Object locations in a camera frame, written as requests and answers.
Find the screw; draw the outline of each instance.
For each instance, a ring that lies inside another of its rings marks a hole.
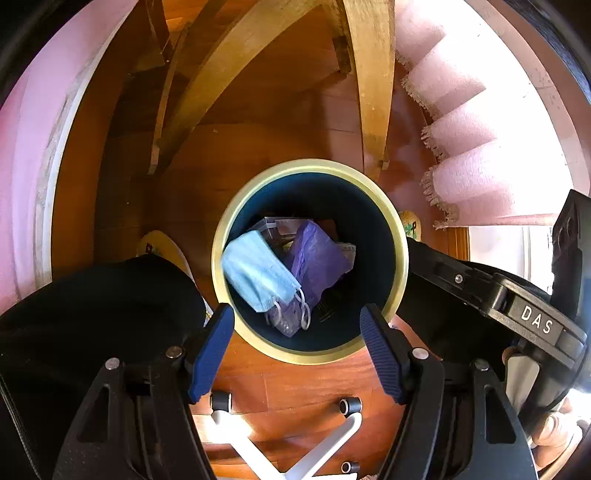
[[[479,372],[486,372],[489,369],[488,362],[482,358],[474,360],[474,367],[476,367]]]
[[[413,349],[413,357],[418,358],[419,360],[425,360],[429,356],[429,352],[427,352],[424,348],[414,348]]]
[[[109,358],[106,362],[105,362],[105,367],[107,368],[107,370],[115,370],[117,368],[119,368],[119,359],[118,358]]]
[[[183,354],[183,348],[179,346],[169,346],[166,350],[168,358],[178,358]]]

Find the ear loop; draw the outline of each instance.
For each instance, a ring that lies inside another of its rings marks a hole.
[[[275,327],[275,326],[279,325],[279,322],[281,321],[281,306],[279,305],[279,302],[277,302],[276,300],[273,300],[273,304],[275,305],[275,307],[277,307],[277,310],[279,310],[279,317],[277,318],[277,321],[273,325],[273,327]],[[271,324],[271,321],[269,320],[269,312],[270,312],[270,310],[267,310],[265,312],[265,320],[267,321],[267,325]]]
[[[312,315],[310,314],[310,307],[306,303],[306,297],[304,297],[304,292],[302,291],[301,288],[299,288],[298,291],[296,291],[295,297],[296,297],[297,301],[299,301],[301,303],[301,322],[300,322],[301,327],[302,327],[302,329],[307,330],[308,327],[310,326],[310,322],[312,321]]]

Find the curtain fringe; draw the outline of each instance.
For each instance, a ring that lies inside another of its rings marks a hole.
[[[438,162],[441,162],[448,157],[447,152],[443,150],[443,147],[437,145],[436,140],[434,140],[431,136],[431,125],[423,127],[423,131],[421,132],[421,140],[423,140],[423,143],[427,148],[431,149]]]
[[[457,223],[460,212],[457,205],[452,203],[444,202],[441,197],[435,191],[433,186],[433,171],[436,167],[429,168],[421,179],[421,187],[423,187],[423,194],[430,205],[437,206],[440,210],[445,213],[445,220],[435,220],[433,228],[440,230],[449,226],[454,226]]]
[[[421,94],[417,91],[417,89],[414,87],[414,85],[410,82],[408,75],[406,75],[400,81],[400,85],[402,86],[402,88],[404,90],[406,90],[406,93],[410,95],[410,98],[412,98],[415,102],[417,102],[421,107],[423,107],[429,113],[429,115],[431,115],[431,118],[433,118],[433,120],[436,120],[437,118],[439,118],[441,116],[435,106],[430,105],[429,103],[427,103],[424,100],[424,98],[421,96]]]

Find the gold rim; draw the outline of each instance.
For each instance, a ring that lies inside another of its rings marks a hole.
[[[268,185],[277,179],[297,173],[326,173],[345,179],[361,189],[374,201],[382,212],[384,218],[388,222],[390,231],[392,232],[394,250],[396,252],[396,272],[394,274],[394,282],[388,300],[386,301],[386,305],[382,310],[384,317],[387,319],[393,317],[400,305],[402,295],[404,294],[408,276],[408,247],[400,217],[386,194],[374,182],[372,182],[372,180],[354,168],[329,160],[305,158],[303,160],[293,160],[271,167],[258,174],[244,185],[228,204],[226,211],[223,213],[222,218],[217,225],[216,234],[213,238],[212,277],[217,299],[220,302],[232,305],[235,312],[236,331],[242,338],[260,352],[277,360],[291,364],[320,365],[340,360],[361,350],[365,346],[365,342],[361,335],[348,341],[344,345],[319,352],[301,352],[275,345],[252,330],[238,314],[236,306],[228,292],[228,286],[226,285],[226,280],[224,279],[222,272],[222,252],[228,241],[228,235],[234,220],[244,207],[245,203],[265,185]]]

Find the wooden chair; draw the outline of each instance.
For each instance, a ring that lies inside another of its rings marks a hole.
[[[363,172],[377,180],[388,167],[384,152],[394,80],[394,0],[259,0],[209,51],[164,124],[183,45],[224,3],[209,0],[177,41],[158,108],[148,173],[160,174],[170,165],[193,128],[251,60],[289,26],[322,7],[330,22],[339,69],[357,77]]]

